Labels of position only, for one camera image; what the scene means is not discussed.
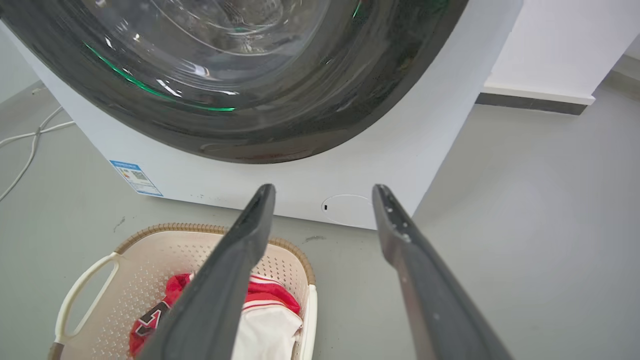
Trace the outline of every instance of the energy label sticker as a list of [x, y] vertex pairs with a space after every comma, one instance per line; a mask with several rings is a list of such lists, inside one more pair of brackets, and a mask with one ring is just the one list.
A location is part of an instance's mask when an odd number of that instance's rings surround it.
[[113, 167], [131, 185], [133, 190], [144, 195], [163, 196], [156, 186], [149, 180], [142, 169], [136, 164], [110, 160]]

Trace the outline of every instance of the concrete floor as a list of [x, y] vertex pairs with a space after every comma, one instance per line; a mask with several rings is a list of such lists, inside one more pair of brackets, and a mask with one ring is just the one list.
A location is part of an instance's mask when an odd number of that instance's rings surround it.
[[[414, 216], [517, 360], [640, 358], [640, 104], [595, 97], [580, 117], [476, 106]], [[0, 105], [0, 139], [56, 107], [46, 90]], [[0, 149], [0, 189], [29, 147]], [[238, 213], [137, 195], [78, 128], [44, 134], [0, 202], [0, 359], [43, 358], [68, 289], [129, 235]], [[415, 358], [375, 232], [275, 218], [272, 233], [316, 271], [314, 359]]]

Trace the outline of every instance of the laundry basket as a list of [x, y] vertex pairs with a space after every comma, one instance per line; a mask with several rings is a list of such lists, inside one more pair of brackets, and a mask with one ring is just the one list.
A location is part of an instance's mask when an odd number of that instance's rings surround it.
[[[197, 272], [226, 229], [213, 225], [161, 224], [139, 231], [80, 276], [62, 303], [51, 360], [129, 359], [133, 322], [164, 297], [167, 280]], [[73, 333], [65, 327], [71, 305], [103, 266], [114, 269]], [[307, 257], [283, 239], [271, 239], [253, 272], [277, 279], [300, 304], [303, 328], [292, 359], [309, 360], [316, 337], [316, 278]]]

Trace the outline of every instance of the power cord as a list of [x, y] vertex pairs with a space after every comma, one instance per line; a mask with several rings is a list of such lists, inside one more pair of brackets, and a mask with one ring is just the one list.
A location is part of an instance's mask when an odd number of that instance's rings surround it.
[[51, 121], [51, 119], [53, 119], [61, 111], [62, 111], [62, 106], [57, 108], [56, 111], [52, 112], [51, 115], [49, 115], [42, 122], [42, 124], [40, 124], [40, 126], [35, 131], [35, 133], [28, 133], [28, 134], [12, 136], [12, 137], [6, 138], [6, 139], [4, 139], [4, 140], [2, 140], [0, 142], [0, 147], [2, 147], [2, 146], [6, 145], [6, 144], [8, 144], [8, 143], [10, 143], [10, 142], [12, 142], [14, 140], [18, 140], [18, 139], [28, 138], [30, 136], [34, 136], [33, 137], [33, 141], [31, 142], [31, 155], [29, 155], [29, 160], [27, 160], [27, 164], [24, 166], [24, 168], [22, 168], [22, 171], [20, 171], [20, 173], [18, 174], [18, 177], [15, 178], [15, 180], [9, 186], [9, 188], [2, 195], [0, 195], [0, 201], [2, 201], [4, 199], [4, 197], [6, 197], [7, 194], [9, 194], [11, 192], [11, 190], [13, 190], [15, 185], [18, 183], [18, 181], [20, 181], [20, 179], [22, 178], [24, 173], [27, 171], [27, 168], [29, 168], [29, 165], [31, 165], [31, 162], [33, 161], [33, 157], [36, 154], [36, 148], [38, 147], [38, 140], [40, 139], [40, 135], [42, 135], [44, 133], [48, 133], [49, 131], [63, 129], [64, 127], [71, 126], [71, 125], [75, 124], [75, 122], [70, 121], [70, 122], [62, 123], [60, 125], [52, 126], [49, 129], [45, 129], [44, 127], [47, 125], [47, 123], [49, 123], [49, 121]]

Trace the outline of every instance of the dark baseboard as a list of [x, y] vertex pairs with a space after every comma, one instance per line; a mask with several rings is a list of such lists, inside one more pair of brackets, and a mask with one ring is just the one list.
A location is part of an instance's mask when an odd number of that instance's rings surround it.
[[476, 99], [476, 104], [503, 106], [506, 108], [518, 108], [528, 110], [551, 111], [554, 113], [580, 115], [586, 105], [573, 104], [571, 102], [531, 99], [510, 95], [497, 95], [481, 92]]
[[640, 101], [640, 80], [626, 76], [620, 72], [609, 71], [607, 77], [602, 81], [601, 86], [610, 88], [629, 99]]

